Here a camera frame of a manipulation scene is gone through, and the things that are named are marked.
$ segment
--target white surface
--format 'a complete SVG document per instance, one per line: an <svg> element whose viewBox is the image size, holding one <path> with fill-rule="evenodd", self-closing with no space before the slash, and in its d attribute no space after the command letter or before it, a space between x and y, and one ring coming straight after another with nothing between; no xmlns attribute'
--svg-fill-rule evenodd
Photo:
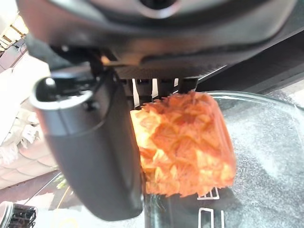
<svg viewBox="0 0 304 228"><path fill-rule="evenodd" d="M15 0L0 0L0 36L17 17L18 8Z"/></svg>
<svg viewBox="0 0 304 228"><path fill-rule="evenodd" d="M9 133L19 105L29 97L36 81L50 74L48 65L28 53L20 61L0 73L0 145Z"/></svg>
<svg viewBox="0 0 304 228"><path fill-rule="evenodd" d="M1 112L0 116L0 146L10 132L14 123L15 117L19 110L19 104L12 102L9 96L8 87L11 84L12 68L5 70L0 74L0 109L5 110Z"/></svg>

